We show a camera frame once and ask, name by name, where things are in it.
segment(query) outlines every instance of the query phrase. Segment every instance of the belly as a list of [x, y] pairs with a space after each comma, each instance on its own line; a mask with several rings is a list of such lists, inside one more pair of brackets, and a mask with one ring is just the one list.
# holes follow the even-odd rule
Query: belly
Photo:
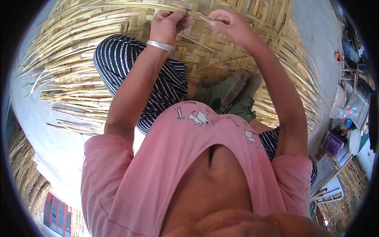
[[161, 236], [224, 209], [253, 211], [246, 176], [223, 145], [205, 150], [180, 180], [164, 217]]

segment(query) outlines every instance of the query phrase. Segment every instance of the bracelet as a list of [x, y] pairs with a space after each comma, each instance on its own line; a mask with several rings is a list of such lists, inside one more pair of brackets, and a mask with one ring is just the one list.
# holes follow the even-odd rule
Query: bracelet
[[148, 40], [146, 42], [146, 44], [150, 44], [150, 45], [153, 45], [155, 47], [158, 47], [158, 48], [161, 48], [161, 49], [164, 49], [166, 50], [167, 52], [170, 53], [170, 55], [173, 55], [174, 54], [174, 51], [175, 51], [175, 48], [172, 47], [171, 45], [169, 44], [165, 44], [165, 43], [161, 43], [161, 42], [158, 42], [158, 41], [154, 41], [154, 40]]

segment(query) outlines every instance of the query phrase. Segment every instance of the straw pile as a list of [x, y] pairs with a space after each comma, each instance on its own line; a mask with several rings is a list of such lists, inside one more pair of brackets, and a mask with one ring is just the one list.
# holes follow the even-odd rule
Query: straw pile
[[[320, 160], [324, 154], [325, 152], [320, 150], [315, 155], [316, 160]], [[338, 170], [340, 168], [338, 160], [335, 157], [330, 157], [330, 160]], [[345, 190], [344, 198], [340, 201], [317, 205], [324, 218], [329, 222], [326, 227], [327, 230], [335, 236], [340, 236], [345, 231], [368, 186], [366, 176], [359, 168], [355, 158], [347, 164], [338, 176]]]
[[29, 214], [41, 227], [41, 213], [51, 184], [37, 170], [33, 147], [21, 128], [15, 130], [9, 143], [9, 162], [15, 184]]
[[[214, 34], [206, 17], [226, 8], [242, 14], [261, 39], [274, 51], [303, 101], [311, 132], [321, 111], [315, 75], [305, 62], [307, 53], [291, 14], [292, 0], [59, 0], [28, 49], [21, 64], [23, 75], [39, 75], [31, 93], [42, 85], [41, 100], [74, 107], [53, 110], [70, 115], [80, 123], [58, 120], [58, 129], [87, 135], [103, 132], [112, 96], [92, 62], [96, 46], [114, 34], [142, 42], [149, 39], [151, 20], [160, 9], [182, 3], [195, 23], [177, 37], [173, 59], [185, 62], [187, 79], [198, 85], [224, 80], [239, 68], [259, 73], [254, 59], [227, 36]], [[255, 96], [252, 110], [262, 123], [276, 127], [278, 116], [264, 83]], [[102, 128], [94, 129], [93, 125]]]
[[71, 208], [71, 237], [90, 237], [83, 213]]

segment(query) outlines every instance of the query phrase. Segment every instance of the striped pants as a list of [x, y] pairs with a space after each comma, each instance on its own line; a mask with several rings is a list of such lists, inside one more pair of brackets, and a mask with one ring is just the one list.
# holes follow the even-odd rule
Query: striped pants
[[[112, 35], [97, 46], [94, 65], [112, 96], [116, 94], [134, 61], [145, 48], [146, 44], [124, 35]], [[137, 123], [138, 130], [146, 135], [155, 119], [168, 107], [184, 100], [187, 91], [184, 63], [167, 59]], [[270, 161], [275, 155], [278, 135], [279, 128], [259, 134]], [[312, 185], [316, 180], [317, 170], [313, 159], [310, 159], [313, 162]]]

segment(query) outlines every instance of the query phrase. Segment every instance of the red window frame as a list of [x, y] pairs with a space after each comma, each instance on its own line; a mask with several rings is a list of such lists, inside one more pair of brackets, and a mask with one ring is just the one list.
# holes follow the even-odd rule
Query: red window frame
[[44, 205], [43, 224], [63, 237], [71, 236], [71, 208], [48, 193]]

